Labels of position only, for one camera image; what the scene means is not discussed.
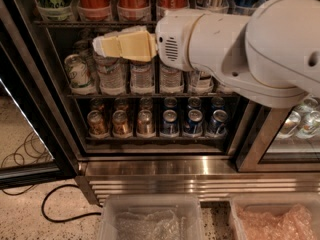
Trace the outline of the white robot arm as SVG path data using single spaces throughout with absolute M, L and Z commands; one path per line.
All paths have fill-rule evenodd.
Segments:
M 271 108 L 320 96 L 320 1 L 269 0 L 252 15 L 168 11 L 149 33 L 142 26 L 93 40 L 103 57 L 203 71 Z

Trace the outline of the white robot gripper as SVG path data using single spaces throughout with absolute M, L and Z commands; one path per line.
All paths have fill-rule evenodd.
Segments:
M 112 31 L 93 39 L 94 51 L 103 57 L 150 62 L 158 55 L 163 64 L 185 72 L 205 71 L 189 60 L 189 42 L 196 22 L 203 16 L 202 10 L 167 10 L 157 22 L 154 34 L 145 25 Z

